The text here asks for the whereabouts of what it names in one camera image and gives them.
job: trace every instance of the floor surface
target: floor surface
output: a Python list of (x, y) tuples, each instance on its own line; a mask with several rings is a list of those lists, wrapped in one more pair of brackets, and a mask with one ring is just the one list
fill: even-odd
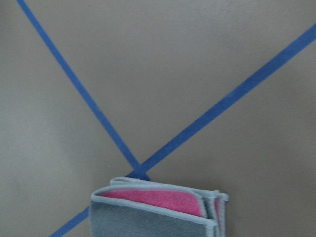
[[(316, 23), (315, 0), (26, 2), (140, 163)], [(49, 236), (132, 168), (16, 1), (0, 22), (0, 233)], [(150, 178), (228, 193), (229, 237), (314, 237), (315, 56), (314, 42)]]

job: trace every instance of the folded cloth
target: folded cloth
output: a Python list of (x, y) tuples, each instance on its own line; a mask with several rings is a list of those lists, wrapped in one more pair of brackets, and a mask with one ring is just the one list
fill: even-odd
[(92, 237), (225, 237), (228, 195), (114, 178), (91, 196)]

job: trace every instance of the microfiber cloth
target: microfiber cloth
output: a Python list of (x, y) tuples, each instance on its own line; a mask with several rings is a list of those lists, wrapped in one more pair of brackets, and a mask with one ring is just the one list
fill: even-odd
[(225, 237), (228, 195), (114, 178), (91, 196), (92, 237)]

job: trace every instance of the pink cloth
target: pink cloth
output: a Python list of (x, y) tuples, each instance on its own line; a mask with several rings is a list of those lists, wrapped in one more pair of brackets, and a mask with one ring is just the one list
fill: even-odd
[(217, 220), (219, 220), (219, 200), (215, 199), (214, 205), (215, 205)]
[(198, 198), (186, 192), (170, 190), (118, 190), (109, 191), (100, 194), (100, 196), (145, 203), (203, 217)]

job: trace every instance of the blue painter's tape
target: blue painter's tape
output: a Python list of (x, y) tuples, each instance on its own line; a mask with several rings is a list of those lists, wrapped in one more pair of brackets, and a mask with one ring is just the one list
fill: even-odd
[(160, 148), (156, 153), (149, 157), (133, 172), (129, 173), (128, 177), (135, 177), (137, 174), (145, 173), (156, 164), (162, 161), (166, 156), (180, 147), (183, 143), (189, 140), (193, 135), (199, 132), (202, 128), (217, 118), (222, 112), (228, 109), (231, 105), (237, 102), (240, 98), (250, 92), (253, 88), (263, 82), (267, 77), (273, 74), (276, 70), (286, 64), (296, 54), (303, 50), (306, 46), (316, 39), (316, 24), (299, 36), (288, 47), (282, 50), (277, 56), (265, 64), (262, 68), (256, 71), (242, 84), (235, 88), (231, 93), (225, 96), (205, 114), (191, 123), (187, 128), (175, 136), (171, 141)]
[[(61, 53), (58, 51), (56, 46), (54, 45), (53, 41), (49, 38), (48, 34), (45, 32), (43, 27), (40, 25), (36, 17), (33, 15), (27, 4), (24, 0), (17, 0), (19, 5), (21, 6), (22, 10), (24, 11), (25, 15), (29, 18), (30, 22), (33, 24), (34, 28), (42, 38), (42, 40), (47, 45), (50, 52), (53, 54), (59, 65), (62, 67), (70, 81), (73, 83), (79, 94), (82, 96), (82, 98), (85, 100), (89, 108), (93, 111), (95, 116), (98, 118), (104, 129), (108, 132), (109, 136), (112, 138), (112, 140), (115, 142), (119, 150), (123, 153), (127, 161), (130, 163), (130, 165), (133, 167), (133, 169), (138, 168), (139, 163), (136, 160), (135, 156), (132, 154), (132, 152), (129, 150), (127, 145), (124, 143), (124, 141), (121, 139), (119, 134), (116, 132), (114, 127), (111, 125), (110, 121), (105, 117), (105, 115), (102, 113), (102, 111), (99, 109), (98, 105), (95, 103), (91, 95), (88, 93), (88, 91), (84, 88), (80, 80), (77, 78), (76, 74), (73, 72), (73, 70), (70, 68), (66, 60), (63, 58)], [(149, 180), (149, 177), (142, 172), (137, 177)]]
[(59, 228), (55, 233), (50, 235), (50, 237), (61, 237), (66, 233), (71, 231), (75, 226), (80, 224), (89, 216), (89, 207), (87, 207), (83, 212), (77, 214), (73, 219), (64, 224), (61, 228)]

